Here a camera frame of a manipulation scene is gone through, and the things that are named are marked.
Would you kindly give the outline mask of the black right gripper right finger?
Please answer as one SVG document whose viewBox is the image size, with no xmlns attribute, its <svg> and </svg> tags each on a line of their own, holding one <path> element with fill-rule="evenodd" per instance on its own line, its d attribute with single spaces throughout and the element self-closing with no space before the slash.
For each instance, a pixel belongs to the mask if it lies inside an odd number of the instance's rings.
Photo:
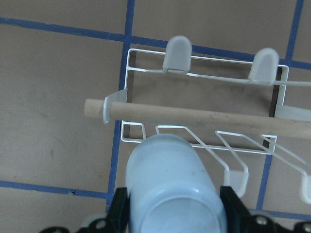
<svg viewBox="0 0 311 233">
<path fill-rule="evenodd" d="M 250 213 L 231 186 L 220 187 L 220 198 L 225 208 L 228 233 L 245 233 Z"/>
</svg>

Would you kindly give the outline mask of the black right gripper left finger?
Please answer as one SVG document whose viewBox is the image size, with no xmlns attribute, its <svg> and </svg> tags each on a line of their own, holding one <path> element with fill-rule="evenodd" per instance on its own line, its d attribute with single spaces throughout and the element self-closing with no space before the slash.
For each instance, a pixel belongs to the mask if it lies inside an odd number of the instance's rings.
<svg viewBox="0 0 311 233">
<path fill-rule="evenodd" d="M 125 233 L 129 222 L 130 199 L 126 187 L 116 189 L 106 222 L 109 233 Z"/>
</svg>

